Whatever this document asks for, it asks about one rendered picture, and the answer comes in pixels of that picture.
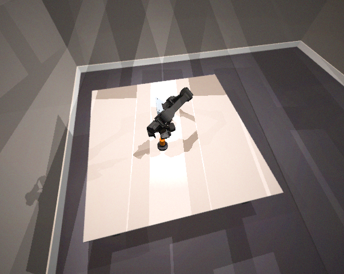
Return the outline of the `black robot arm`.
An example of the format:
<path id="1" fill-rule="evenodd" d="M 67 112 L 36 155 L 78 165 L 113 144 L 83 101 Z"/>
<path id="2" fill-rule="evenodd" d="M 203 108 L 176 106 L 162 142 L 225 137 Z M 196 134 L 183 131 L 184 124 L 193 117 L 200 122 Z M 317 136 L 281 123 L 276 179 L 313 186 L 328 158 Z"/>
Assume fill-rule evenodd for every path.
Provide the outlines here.
<path id="1" fill-rule="evenodd" d="M 177 96 L 170 96 L 167 98 L 166 102 L 163 104 L 163 111 L 160 112 L 148 126 L 147 130 L 149 133 L 154 134 L 160 126 L 164 128 L 168 124 L 171 123 L 172 118 L 175 115 L 175 112 L 185 103 L 190 101 L 193 97 L 192 92 L 186 87 L 184 87 L 179 95 Z M 170 138 L 171 132 L 168 131 L 167 127 L 164 129 L 159 129 L 159 133 L 161 136 L 161 139 L 167 139 Z"/>

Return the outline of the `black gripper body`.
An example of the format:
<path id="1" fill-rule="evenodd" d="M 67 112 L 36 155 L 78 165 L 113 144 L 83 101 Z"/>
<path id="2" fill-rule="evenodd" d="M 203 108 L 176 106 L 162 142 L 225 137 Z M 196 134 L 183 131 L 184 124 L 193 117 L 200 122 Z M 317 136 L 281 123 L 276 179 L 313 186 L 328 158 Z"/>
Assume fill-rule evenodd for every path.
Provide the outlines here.
<path id="1" fill-rule="evenodd" d="M 172 131 L 175 131 L 175 125 L 174 125 L 173 122 L 170 123 L 170 124 L 168 124 L 168 126 L 166 126 L 166 127 L 167 127 L 167 129 L 169 129 L 171 132 L 172 132 Z M 164 128 L 166 128 L 166 127 L 164 126 Z M 164 128 L 162 128 L 161 126 L 160 126 L 160 128 L 161 128 L 161 129 L 164 129 Z M 159 129 L 160 129 L 160 128 L 159 128 Z M 159 132 L 159 129 L 158 129 L 155 133 Z M 147 130 L 147 133 L 148 133 L 148 136 L 149 136 L 149 137 L 154 136 L 154 134 L 149 133 L 148 130 Z"/>

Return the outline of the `dark grey round pedestal with shaft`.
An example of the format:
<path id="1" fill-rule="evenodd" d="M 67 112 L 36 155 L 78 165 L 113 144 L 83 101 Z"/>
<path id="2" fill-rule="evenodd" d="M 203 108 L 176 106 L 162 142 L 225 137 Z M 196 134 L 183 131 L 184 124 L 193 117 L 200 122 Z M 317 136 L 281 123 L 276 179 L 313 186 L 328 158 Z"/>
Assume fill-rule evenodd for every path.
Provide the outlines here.
<path id="1" fill-rule="evenodd" d="M 168 148 L 168 143 L 165 141 L 165 145 L 161 146 L 160 142 L 158 142 L 157 147 L 160 151 L 165 151 Z"/>

